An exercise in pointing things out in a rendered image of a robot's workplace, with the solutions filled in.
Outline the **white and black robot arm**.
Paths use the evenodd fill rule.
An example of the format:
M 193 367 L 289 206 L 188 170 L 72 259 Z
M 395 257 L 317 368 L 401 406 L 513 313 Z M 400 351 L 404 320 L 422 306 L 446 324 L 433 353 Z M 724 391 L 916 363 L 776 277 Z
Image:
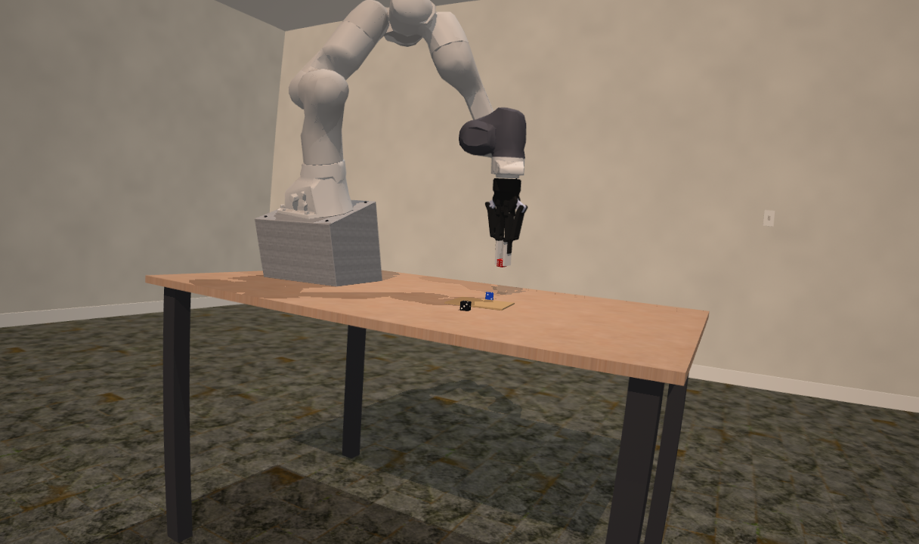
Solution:
M 472 155 L 490 157 L 492 175 L 524 175 L 523 113 L 507 107 L 493 110 L 462 25 L 450 11 L 435 9 L 431 0 L 391 0 L 389 8 L 365 0 L 293 77 L 288 94 L 305 111 L 304 164 L 301 177 L 286 190 L 286 206 L 277 213 L 317 219 L 353 210 L 342 149 L 343 108 L 349 93 L 345 80 L 383 36 L 400 46 L 414 46 L 424 38 L 440 77 L 462 94 L 472 115 L 459 131 L 459 145 Z

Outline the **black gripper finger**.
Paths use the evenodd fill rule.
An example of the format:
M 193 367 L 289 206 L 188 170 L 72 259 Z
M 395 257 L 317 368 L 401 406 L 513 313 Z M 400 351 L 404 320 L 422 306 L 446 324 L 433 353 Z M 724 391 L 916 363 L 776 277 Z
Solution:
M 505 239 L 505 216 L 504 212 L 500 212 L 501 199 L 497 199 L 497 206 L 494 205 L 493 200 L 486 201 L 486 208 L 488 214 L 488 230 L 490 230 L 490 237 L 497 239 L 494 263 L 497 264 L 497 259 L 503 258 L 503 239 Z
M 517 240 L 521 235 L 521 226 L 523 215 L 528 210 L 528 206 L 523 206 L 521 201 L 517 202 L 517 212 L 509 214 L 509 201 L 503 201 L 505 216 L 505 239 L 503 239 L 503 266 L 511 265 L 512 241 Z M 515 216 L 515 219 L 514 219 Z

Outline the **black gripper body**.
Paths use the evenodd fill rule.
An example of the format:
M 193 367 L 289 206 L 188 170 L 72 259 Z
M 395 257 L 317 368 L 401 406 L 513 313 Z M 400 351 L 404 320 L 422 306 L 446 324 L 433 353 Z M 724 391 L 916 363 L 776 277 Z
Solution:
M 504 212 L 503 201 L 508 200 L 509 213 L 513 213 L 515 208 L 517 208 L 518 200 L 521 201 L 521 197 L 519 197 L 519 194 L 521 193 L 521 179 L 494 178 L 493 191 L 493 201 L 495 206 L 497 206 L 497 199 L 501 199 L 500 212 Z

